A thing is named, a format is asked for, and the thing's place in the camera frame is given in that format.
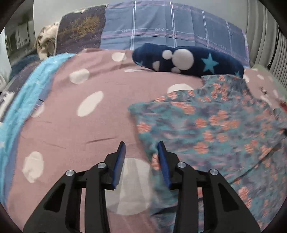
white wall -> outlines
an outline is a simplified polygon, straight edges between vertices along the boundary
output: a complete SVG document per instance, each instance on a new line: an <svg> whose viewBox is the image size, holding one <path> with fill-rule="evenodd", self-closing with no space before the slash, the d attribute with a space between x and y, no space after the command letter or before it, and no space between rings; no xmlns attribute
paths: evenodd
<svg viewBox="0 0 287 233"><path fill-rule="evenodd" d="M11 66L7 55L6 44L5 44L5 33L4 30L0 34L0 74L4 77L6 83L11 72Z"/></svg>
<svg viewBox="0 0 287 233"><path fill-rule="evenodd" d="M28 15L28 20L33 20L33 5L21 5L17 11L12 15L10 20L5 26L5 34L10 37L13 32L15 32L15 28L23 23L23 16L24 14Z"/></svg>
<svg viewBox="0 0 287 233"><path fill-rule="evenodd" d="M36 37L42 27L59 21L63 15L69 12L84 7L123 1L127 0L34 0L33 15ZM245 32L247 30L248 0L173 0L172 2L202 8L235 24Z"/></svg>

blanket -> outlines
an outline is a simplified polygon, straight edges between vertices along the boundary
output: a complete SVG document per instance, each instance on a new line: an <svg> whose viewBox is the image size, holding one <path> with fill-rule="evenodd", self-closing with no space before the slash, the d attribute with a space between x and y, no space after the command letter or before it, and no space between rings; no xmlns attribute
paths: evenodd
<svg viewBox="0 0 287 233"><path fill-rule="evenodd" d="M136 64L155 71L197 77L211 74L233 74L243 77L244 74L243 66L232 56L195 46L171 48L146 43L135 49L133 60Z"/></svg>
<svg viewBox="0 0 287 233"><path fill-rule="evenodd" d="M165 187L159 172L157 143L163 140L168 151L195 169L219 170L263 230L286 197L286 142L282 142L286 114L254 98L243 79L232 75L202 79L203 88L172 92L129 107L155 170L157 195L151 212L176 205L177 200L177 193ZM153 217L161 232L172 232L175 213ZM202 211L199 219L203 230Z"/></svg>
<svg viewBox="0 0 287 233"><path fill-rule="evenodd" d="M127 1L71 12L61 19L55 52L135 50L147 42L173 48L211 48L249 67L247 39L240 28L202 9L161 0Z"/></svg>

blue floral fabric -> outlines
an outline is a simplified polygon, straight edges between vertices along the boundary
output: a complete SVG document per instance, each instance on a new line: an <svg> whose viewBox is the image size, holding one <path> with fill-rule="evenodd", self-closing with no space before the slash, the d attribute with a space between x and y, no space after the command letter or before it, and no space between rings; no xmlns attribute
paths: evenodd
<svg viewBox="0 0 287 233"><path fill-rule="evenodd" d="M158 232L173 231L175 213L161 211L177 204L177 192L165 186L158 163L157 143L162 140L168 151L193 168L218 169L263 230L287 193L286 114L254 98L243 79L233 75L202 79L202 88L129 107L154 168L152 220ZM203 230L201 202L199 230Z"/></svg>

bed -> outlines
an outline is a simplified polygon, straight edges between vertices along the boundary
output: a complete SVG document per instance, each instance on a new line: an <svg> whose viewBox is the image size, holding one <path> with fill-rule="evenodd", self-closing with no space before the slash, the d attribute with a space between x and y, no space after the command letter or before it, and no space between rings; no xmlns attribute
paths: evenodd
<svg viewBox="0 0 287 233"><path fill-rule="evenodd" d="M136 21L135 11L140 18L149 12L153 20ZM187 22L187 27L175 30L174 27L180 28L175 22L185 13L192 24ZM130 20L119 20L122 14L130 14ZM214 31L220 31L220 35L206 38L207 34L214 35ZM6 88L2 95L5 100L2 98L0 102L5 106L1 115L3 124L19 91L25 104L17 105L16 109L26 109L30 103L30 111L26 109L28 115L16 118L25 125L21 133L15 133L4 170L2 166L2 175L5 175L2 176L1 203L12 220L22 229L36 205L66 170L87 170L113 152L114 145L124 141L127 159L120 186L114 192L106 192L111 231L170 230L172 220L170 225L160 228L158 218L149 217L149 208L160 206L153 199L155 164L151 158L152 163L148 160L127 108L174 91L192 91L201 88L203 83L198 77L141 68L133 62L131 50L150 42L171 47L209 47L232 55L245 66L243 78L251 94L271 108L278 108L282 94L268 72L249 68L246 41L244 31L235 25L178 3L126 2L84 8L64 15L57 35L55 58L52 57L50 63L33 63L26 67ZM58 65L54 72L45 73L45 81L40 79L52 63ZM31 93L36 90L38 94L32 99ZM283 156L285 144L283 141L273 153ZM264 167L266 163L260 165L263 171ZM283 163L275 173L285 174L285 169ZM281 182L280 191L274 194L278 197L277 205L272 206L275 212L259 222L262 230L286 198L284 177L276 180ZM270 181L269 184L269 188L274 189L277 183ZM81 215L80 230L83 231L83 212Z"/></svg>

navy star pillow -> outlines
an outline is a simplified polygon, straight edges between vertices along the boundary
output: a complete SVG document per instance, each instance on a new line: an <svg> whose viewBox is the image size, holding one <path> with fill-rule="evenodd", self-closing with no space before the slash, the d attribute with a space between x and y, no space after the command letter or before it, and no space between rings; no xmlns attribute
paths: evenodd
<svg viewBox="0 0 287 233"><path fill-rule="evenodd" d="M235 58L213 49L145 43L133 52L136 64L159 72L173 72L201 77L231 74L243 77L244 68Z"/></svg>

